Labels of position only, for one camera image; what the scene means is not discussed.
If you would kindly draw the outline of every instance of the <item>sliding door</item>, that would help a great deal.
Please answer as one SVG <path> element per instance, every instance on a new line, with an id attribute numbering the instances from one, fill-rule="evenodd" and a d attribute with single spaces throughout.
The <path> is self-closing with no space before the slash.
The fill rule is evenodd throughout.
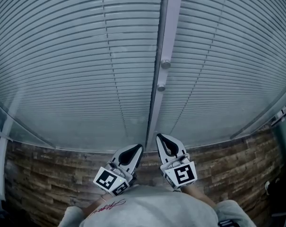
<path id="1" fill-rule="evenodd" d="M 0 0 L 13 140 L 149 151 L 161 132 L 193 147 L 285 104 L 286 0 Z"/>

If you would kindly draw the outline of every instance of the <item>vertical door frame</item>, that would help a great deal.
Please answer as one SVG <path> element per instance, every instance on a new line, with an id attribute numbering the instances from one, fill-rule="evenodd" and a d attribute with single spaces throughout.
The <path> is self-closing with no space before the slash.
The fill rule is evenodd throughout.
<path id="1" fill-rule="evenodd" d="M 14 141 L 11 139 L 8 135 L 10 133 L 11 127 L 13 123 L 16 123 L 19 127 L 21 127 L 24 131 L 28 132 L 30 135 L 38 139 L 39 141 L 44 142 L 49 148 L 55 148 L 52 144 L 44 140 L 42 137 L 38 137 L 34 133 L 32 133 L 30 130 L 25 128 L 22 124 L 20 124 L 18 121 L 16 121 L 13 117 L 16 115 L 17 112 L 17 106 L 11 106 L 6 111 L 0 106 L 0 111 L 3 112 L 6 115 L 6 120 L 3 125 L 3 129 L 0 131 L 0 137 L 5 138 L 10 141 Z"/>
<path id="2" fill-rule="evenodd" d="M 240 129 L 238 132 L 233 134 L 230 139 L 236 139 L 241 138 L 246 135 L 253 134 L 256 132 L 259 128 L 261 128 L 263 125 L 268 123 L 271 120 L 271 116 L 275 115 L 279 110 L 281 110 L 286 102 L 286 87 L 285 89 L 279 94 L 279 96 L 270 103 L 258 116 L 256 116 L 251 122 L 249 122 L 247 125 L 245 125 L 242 129 Z"/>
<path id="3" fill-rule="evenodd" d="M 150 151 L 165 92 L 182 0 L 162 0 L 158 31 L 155 76 L 152 86 L 146 151 Z"/>

